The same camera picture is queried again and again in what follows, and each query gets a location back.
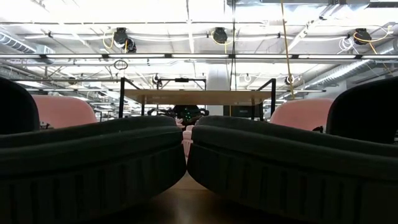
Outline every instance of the ceiling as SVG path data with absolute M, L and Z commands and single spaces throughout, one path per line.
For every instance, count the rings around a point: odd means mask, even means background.
M 255 0 L 238 1 L 233 13 L 230 0 L 8 0 L 0 2 L 0 32 L 27 45 L 45 45 L 57 54 L 123 53 L 111 44 L 111 34 L 117 27 L 127 32 L 137 45 L 137 53 L 231 54 L 233 44 L 226 47 L 211 38 L 215 27 L 224 27 L 228 40 L 234 39 L 237 54 L 284 54 L 284 27 L 280 4 L 258 4 Z M 366 28 L 375 47 L 397 35 L 396 8 L 370 8 L 369 1 L 347 1 L 356 4 L 329 5 L 329 1 L 293 1 L 285 5 L 285 28 L 290 54 L 353 54 L 353 48 L 342 50 L 341 41 L 355 28 Z M 369 52 L 369 45 L 354 45 L 359 54 Z M 0 45 L 2 54 L 18 51 Z M 44 74 L 45 67 L 32 61 L 10 60 L 35 73 Z M 68 60 L 56 60 L 45 65 L 52 78 L 113 78 L 117 71 L 108 69 L 98 60 L 79 60 L 82 66 L 71 66 Z M 155 74 L 164 78 L 203 78 L 214 63 L 230 60 L 130 60 L 129 67 L 119 76 L 134 80 L 142 88 L 152 88 Z M 291 63 L 290 71 L 300 82 L 338 66 L 339 63 Z M 255 89 L 270 78 L 277 79 L 278 88 L 286 88 L 286 62 L 269 63 L 261 60 L 237 61 L 238 89 Z M 118 83 L 103 86 L 117 88 Z M 170 83 L 165 89 L 200 89 L 196 83 Z

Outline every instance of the exposed ductwork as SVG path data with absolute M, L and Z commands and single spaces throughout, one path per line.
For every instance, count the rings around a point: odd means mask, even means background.
M 0 61 L 0 63 L 2 63 L 2 65 L 0 64 L 0 77 L 7 78 L 7 79 L 23 79 L 23 80 L 30 80 L 30 79 L 37 80 L 37 78 L 44 78 L 44 76 L 41 74 L 26 70 L 24 68 L 14 67 L 12 65 L 10 66 L 7 64 L 7 62 Z M 20 84 L 28 85 L 27 83 L 36 83 L 36 82 L 25 82 L 25 83 L 20 83 Z M 54 88 L 54 89 L 65 88 L 64 84 L 56 83 L 56 82 L 43 83 L 43 84 L 39 84 L 39 85 L 42 85 L 42 88 Z M 60 91 L 60 93 L 65 96 L 77 96 L 77 97 L 82 97 L 82 98 L 88 98 L 90 100 L 97 100 L 96 98 L 90 97 L 89 95 L 82 95 L 82 94 L 70 92 L 70 91 Z
M 235 0 L 236 5 L 265 5 L 265 4 L 280 4 L 280 0 Z M 233 0 L 227 0 L 227 4 L 231 5 Z M 370 0 L 285 0 L 284 4 L 298 5 L 307 4 L 313 6 L 324 6 L 329 4 L 369 4 Z
M 11 47 L 15 50 L 18 50 L 25 54 L 34 54 L 36 53 L 36 49 L 27 44 L 13 38 L 11 35 L 6 34 L 4 31 L 0 30 L 0 44 L 4 44 L 8 47 Z
M 55 54 L 55 51 L 51 48 L 41 44 L 27 44 L 23 41 L 18 40 L 15 35 L 0 29 L 0 44 L 8 46 L 14 50 L 22 52 L 23 54 Z M 51 59 L 35 59 L 38 62 L 44 62 L 46 64 L 54 63 Z
M 391 40 L 376 48 L 376 51 L 381 54 L 398 54 L 398 39 Z M 343 81 L 347 78 L 353 77 L 365 69 L 374 66 L 374 60 L 361 60 L 347 65 L 340 65 L 324 74 L 314 78 L 304 85 L 297 87 L 297 89 L 314 88 L 316 86 L 330 86 L 332 84 Z

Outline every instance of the pink chair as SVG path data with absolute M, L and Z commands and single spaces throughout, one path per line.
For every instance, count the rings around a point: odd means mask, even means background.
M 189 125 L 187 126 L 186 130 L 182 133 L 183 135 L 183 140 L 182 140 L 182 144 L 184 146 L 184 153 L 185 153 L 185 157 L 188 157 L 189 155 L 189 150 L 191 148 L 191 144 L 192 144 L 192 128 L 194 127 L 194 125 Z
M 32 95 L 39 111 L 40 121 L 53 128 L 66 128 L 97 122 L 88 103 L 67 96 Z
M 271 123 L 312 131 L 326 126 L 332 99 L 306 99 L 286 102 L 275 110 Z

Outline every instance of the chair backrest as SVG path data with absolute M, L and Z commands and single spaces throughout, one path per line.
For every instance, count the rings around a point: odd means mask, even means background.
M 325 126 L 332 99 L 306 99 L 286 102 L 275 110 L 271 123 L 312 131 Z
M 40 120 L 53 128 L 66 128 L 97 122 L 88 103 L 67 96 L 34 95 Z
M 0 134 L 15 134 L 39 130 L 40 121 L 35 101 L 20 85 L 0 78 Z
M 398 77 L 346 90 L 332 104 L 326 133 L 391 144 L 398 129 Z

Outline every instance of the ceiling pipe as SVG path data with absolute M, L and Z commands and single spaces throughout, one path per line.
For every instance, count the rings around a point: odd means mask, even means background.
M 320 14 L 319 17 L 313 20 L 310 20 L 307 22 L 307 24 L 305 25 L 305 27 L 293 38 L 292 41 L 289 42 L 289 45 L 287 47 L 287 49 L 289 51 L 291 51 L 302 39 L 304 39 L 307 35 L 308 32 L 311 29 L 314 29 L 317 25 L 319 25 L 319 23 L 322 22 L 323 17 L 324 16 L 330 16 L 333 13 L 335 13 L 336 11 L 340 10 L 342 7 L 344 6 L 340 6 L 338 4 L 336 5 L 329 5 L 327 6 Z M 286 49 L 282 50 L 280 52 L 280 54 L 285 54 L 286 53 Z
M 398 54 L 398 39 L 391 40 L 381 46 L 376 47 L 376 52 L 379 55 L 385 54 Z M 353 62 L 347 65 L 340 65 L 334 69 L 331 69 L 322 75 L 317 76 L 313 80 L 310 80 L 306 84 L 300 85 L 296 87 L 297 90 L 305 90 L 307 88 L 315 88 L 315 87 L 327 87 L 332 84 L 336 84 L 341 82 L 347 78 L 351 78 L 355 75 L 360 74 L 366 69 L 373 68 L 376 64 L 374 60 L 367 59 L 367 60 L 360 60 L 357 62 Z M 280 98 L 285 98 L 289 96 L 290 93 L 287 93 Z
M 6 45 L 25 54 L 36 53 L 36 49 L 13 38 L 11 35 L 6 34 L 3 31 L 0 31 L 0 44 Z
M 26 80 L 26 81 L 32 80 L 32 82 L 37 82 L 37 79 L 31 78 L 28 75 L 38 77 L 37 76 L 38 74 L 34 74 L 34 73 L 29 74 L 27 72 L 21 72 L 21 70 L 13 68 L 8 65 L 0 65 L 0 77 L 7 78 L 7 79 Z M 62 88 L 65 87 L 64 85 L 53 85 L 52 83 L 49 83 L 49 82 L 42 83 L 43 88 L 58 89 L 60 87 L 62 87 Z M 65 96 L 77 96 L 77 97 L 88 98 L 89 100 L 94 100 L 94 101 L 97 100 L 96 98 L 92 98 L 90 95 L 82 95 L 82 94 L 70 92 L 70 91 L 60 91 L 60 93 Z

